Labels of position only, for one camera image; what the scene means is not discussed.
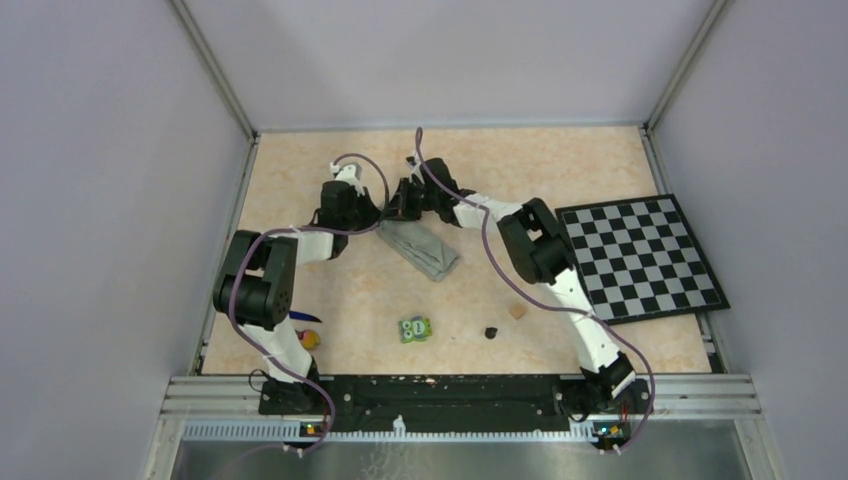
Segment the grey-green cloth napkin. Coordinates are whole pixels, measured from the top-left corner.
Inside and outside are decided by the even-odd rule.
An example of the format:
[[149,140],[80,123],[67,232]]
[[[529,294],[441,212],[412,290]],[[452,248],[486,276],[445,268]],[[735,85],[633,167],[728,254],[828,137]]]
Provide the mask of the grey-green cloth napkin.
[[441,282],[460,260],[456,250],[417,222],[385,220],[377,235],[432,282]]

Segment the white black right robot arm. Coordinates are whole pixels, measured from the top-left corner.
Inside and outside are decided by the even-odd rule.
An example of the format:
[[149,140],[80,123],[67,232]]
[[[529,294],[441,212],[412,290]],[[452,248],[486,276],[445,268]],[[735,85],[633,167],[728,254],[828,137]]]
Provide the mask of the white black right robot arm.
[[441,158],[423,161],[409,156],[406,163],[410,175],[399,182],[388,218],[416,221],[425,212],[433,212],[447,224],[479,230],[483,239],[499,234],[518,276],[547,291],[553,307],[564,315],[580,371],[588,382],[589,404],[600,412],[614,411],[626,400],[635,370],[595,314],[581,285],[566,230],[547,204],[539,198],[522,204],[505,202],[461,189]]

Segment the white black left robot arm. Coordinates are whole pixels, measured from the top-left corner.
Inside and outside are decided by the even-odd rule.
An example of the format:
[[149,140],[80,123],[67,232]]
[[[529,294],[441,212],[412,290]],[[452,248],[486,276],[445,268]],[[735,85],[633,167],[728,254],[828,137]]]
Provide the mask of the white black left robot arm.
[[308,378],[313,357],[291,321],[296,270],[337,258],[352,232],[375,225],[380,210],[357,180],[322,185],[320,205],[305,228],[264,235],[234,233],[213,287],[213,306],[236,333],[266,359],[268,373],[285,384],[283,401],[297,413],[319,404],[320,386]]

